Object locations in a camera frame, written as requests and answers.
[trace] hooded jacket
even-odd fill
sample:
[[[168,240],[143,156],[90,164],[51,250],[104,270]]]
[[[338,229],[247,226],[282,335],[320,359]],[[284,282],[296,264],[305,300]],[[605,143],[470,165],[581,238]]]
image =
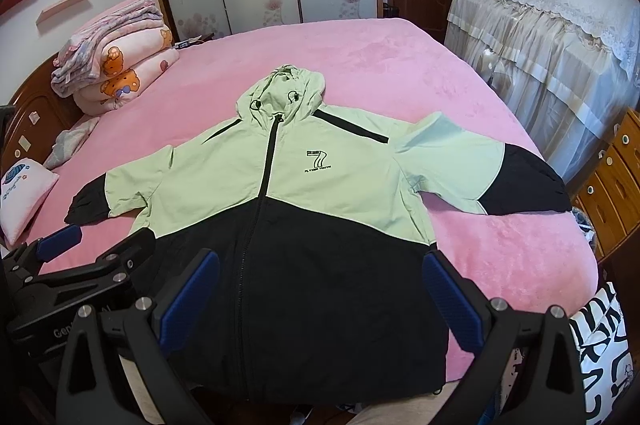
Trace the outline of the hooded jacket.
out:
[[[318,72],[282,66],[238,117],[85,185],[65,219],[142,211],[156,252],[150,296],[201,248],[216,295],[186,347],[190,381],[240,399],[337,404],[424,394],[445,382],[448,331],[422,285],[436,236],[418,192],[474,214],[571,209],[560,177],[523,148],[439,112],[411,124],[322,103]]]

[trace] zebra pattern fabric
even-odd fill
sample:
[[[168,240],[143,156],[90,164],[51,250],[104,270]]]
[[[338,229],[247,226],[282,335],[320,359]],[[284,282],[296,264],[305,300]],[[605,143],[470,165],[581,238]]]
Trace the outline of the zebra pattern fabric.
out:
[[[586,424],[600,425],[633,379],[625,321],[613,284],[607,282],[569,323],[580,354]]]

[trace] wooden headboard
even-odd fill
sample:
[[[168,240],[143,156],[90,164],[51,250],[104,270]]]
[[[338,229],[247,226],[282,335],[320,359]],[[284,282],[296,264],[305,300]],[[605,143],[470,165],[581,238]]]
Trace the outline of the wooden headboard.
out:
[[[58,134],[82,117],[73,97],[60,98],[51,88],[54,56],[29,75],[10,101],[16,111],[4,136],[2,171],[22,158],[43,163]]]

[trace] wooden drawer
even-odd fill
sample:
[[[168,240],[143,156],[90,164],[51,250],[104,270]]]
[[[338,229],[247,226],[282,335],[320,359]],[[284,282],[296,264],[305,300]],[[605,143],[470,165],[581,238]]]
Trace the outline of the wooden drawer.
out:
[[[640,188],[614,146],[609,147],[596,172],[626,233],[630,233],[640,222]]]
[[[625,238],[626,231],[597,172],[591,175],[578,197],[593,223],[603,254],[609,254]]]
[[[638,126],[636,116],[631,111],[622,120],[618,133],[613,140],[613,147],[622,156],[636,182],[640,184],[640,126]]]

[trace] cushion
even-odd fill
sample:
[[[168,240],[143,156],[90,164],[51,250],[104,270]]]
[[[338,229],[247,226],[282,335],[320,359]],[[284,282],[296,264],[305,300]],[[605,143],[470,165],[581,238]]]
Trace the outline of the cushion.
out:
[[[18,161],[2,177],[0,226],[7,245],[15,244],[58,178],[29,158]]]
[[[587,425],[599,425],[634,376],[625,319],[613,284],[604,284],[569,324],[580,354]]]

